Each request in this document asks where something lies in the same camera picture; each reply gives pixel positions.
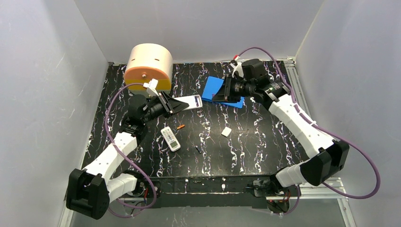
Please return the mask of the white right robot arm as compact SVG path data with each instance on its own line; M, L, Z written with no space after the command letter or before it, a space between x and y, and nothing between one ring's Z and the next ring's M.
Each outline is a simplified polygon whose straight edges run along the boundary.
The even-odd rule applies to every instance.
M290 86L280 80L270 81L261 60L232 60L230 67L233 73L225 76L212 101L236 103L242 97L252 97L284 123L308 156L306 161L271 175L270 182L276 188L304 183L318 186L343 168L349 145L316 129L311 118L293 101Z

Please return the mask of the white battery cover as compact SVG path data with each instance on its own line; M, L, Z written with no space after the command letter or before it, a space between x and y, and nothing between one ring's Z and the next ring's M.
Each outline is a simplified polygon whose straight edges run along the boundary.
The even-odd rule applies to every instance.
M223 131L221 132L221 135L224 136L224 137L228 137L228 136L230 135L231 131L232 131L231 128L225 127L225 128L223 129Z

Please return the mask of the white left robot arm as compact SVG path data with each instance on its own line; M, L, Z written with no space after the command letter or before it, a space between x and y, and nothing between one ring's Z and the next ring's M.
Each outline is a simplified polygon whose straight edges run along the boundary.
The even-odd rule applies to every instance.
M69 175L66 207L93 219L100 219L109 204L124 194L135 191L138 177L131 173L112 178L122 161L143 141L148 132L147 123L160 116L168 118L180 111L200 107L194 97L173 98L165 92L149 101L143 95L131 97L128 112L121 127L106 149L83 169L74 169Z

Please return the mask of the long white remote control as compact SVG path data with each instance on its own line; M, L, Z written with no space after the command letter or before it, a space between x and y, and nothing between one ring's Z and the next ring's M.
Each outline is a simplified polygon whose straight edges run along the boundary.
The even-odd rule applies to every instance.
M187 103L189 105L187 108L184 109L184 111L202 108L203 107L203 103L202 103L201 107L197 107L196 106L195 99L194 99L195 96L199 96L201 98L200 95L192 95L192 96L174 97L174 99L178 100L178 101L181 101L181 102L184 102L184 103Z

